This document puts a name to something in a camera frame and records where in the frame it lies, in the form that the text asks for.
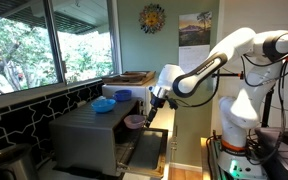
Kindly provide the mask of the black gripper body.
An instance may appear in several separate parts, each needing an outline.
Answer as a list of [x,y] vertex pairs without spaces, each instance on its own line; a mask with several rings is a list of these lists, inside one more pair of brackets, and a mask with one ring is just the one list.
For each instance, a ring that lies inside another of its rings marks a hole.
[[164,98],[157,97],[156,95],[152,95],[152,99],[150,101],[151,109],[157,111],[159,108],[163,108],[165,102],[168,102],[169,108],[176,110],[178,108],[177,103],[174,99],[165,96]]

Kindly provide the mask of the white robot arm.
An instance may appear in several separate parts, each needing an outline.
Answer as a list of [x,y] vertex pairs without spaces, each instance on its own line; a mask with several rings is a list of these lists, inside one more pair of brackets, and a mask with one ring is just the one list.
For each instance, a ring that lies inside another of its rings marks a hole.
[[255,65],[236,97],[219,100],[222,136],[217,164],[234,179],[266,180],[262,162],[247,155],[247,131],[259,124],[261,102],[282,77],[288,60],[287,30],[257,33],[248,27],[240,28],[220,41],[208,57],[188,73],[178,65],[165,65],[152,90],[151,110],[146,123],[153,121],[157,110],[165,103],[173,109],[177,107],[168,98],[169,93],[182,98],[190,97],[207,77],[227,62],[242,57],[253,58]]

